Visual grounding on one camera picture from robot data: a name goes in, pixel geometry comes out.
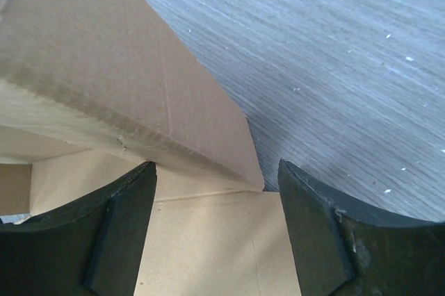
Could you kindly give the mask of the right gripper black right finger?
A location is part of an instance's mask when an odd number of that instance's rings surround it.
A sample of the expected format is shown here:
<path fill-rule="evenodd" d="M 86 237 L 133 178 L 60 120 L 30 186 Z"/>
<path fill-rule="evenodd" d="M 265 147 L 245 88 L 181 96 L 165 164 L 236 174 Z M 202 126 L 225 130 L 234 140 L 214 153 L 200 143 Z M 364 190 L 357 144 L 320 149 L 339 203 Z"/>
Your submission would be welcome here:
<path fill-rule="evenodd" d="M 378 208 L 281 160 L 277 175 L 303 295 L 443 295 L 444 223 Z"/>

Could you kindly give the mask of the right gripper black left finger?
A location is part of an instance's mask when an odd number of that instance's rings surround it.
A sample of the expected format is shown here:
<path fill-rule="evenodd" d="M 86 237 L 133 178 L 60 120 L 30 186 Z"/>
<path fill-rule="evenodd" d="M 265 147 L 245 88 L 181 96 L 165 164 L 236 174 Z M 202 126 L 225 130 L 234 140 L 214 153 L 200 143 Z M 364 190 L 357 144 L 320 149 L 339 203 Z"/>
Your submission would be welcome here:
<path fill-rule="evenodd" d="M 1 225 L 2 295 L 133 295 L 156 192 L 145 162 L 20 224 Z"/>

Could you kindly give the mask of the brown cardboard box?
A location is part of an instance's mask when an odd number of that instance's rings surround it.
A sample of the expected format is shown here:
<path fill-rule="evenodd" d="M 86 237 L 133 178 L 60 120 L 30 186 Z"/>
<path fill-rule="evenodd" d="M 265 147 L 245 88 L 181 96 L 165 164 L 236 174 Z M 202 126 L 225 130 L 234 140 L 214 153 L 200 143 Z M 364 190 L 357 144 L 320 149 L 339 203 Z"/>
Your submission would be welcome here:
<path fill-rule="evenodd" d="M 246 116 L 146 0 L 1 0 L 8 223 L 145 162 L 157 182 L 133 295 L 300 294 Z"/>

